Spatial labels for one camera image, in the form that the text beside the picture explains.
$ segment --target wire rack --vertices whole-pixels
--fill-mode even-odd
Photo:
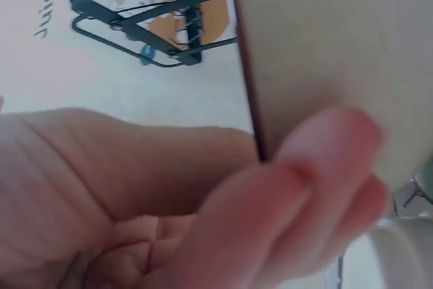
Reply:
[[[202,44],[204,26],[201,6],[212,0],[143,0],[133,4],[125,0],[70,0],[72,10],[78,16],[72,21],[72,29],[86,37],[113,47],[128,55],[139,58],[143,64],[154,64],[163,68],[181,65],[192,66],[202,62],[202,52],[237,42],[237,37]],[[149,30],[148,23],[170,14],[177,22],[167,39]],[[89,23],[99,23],[99,27]],[[109,37],[106,30],[113,33]],[[179,41],[175,35],[183,35]],[[170,63],[155,60],[155,53],[162,53]]]

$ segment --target white surface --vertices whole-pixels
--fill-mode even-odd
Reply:
[[[432,288],[432,236],[426,217],[381,220],[347,250],[343,289]]]

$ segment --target hand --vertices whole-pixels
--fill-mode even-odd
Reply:
[[[267,164],[229,129],[1,115],[1,287],[263,289],[304,276],[384,212],[370,173],[380,143],[350,108],[305,121]]]

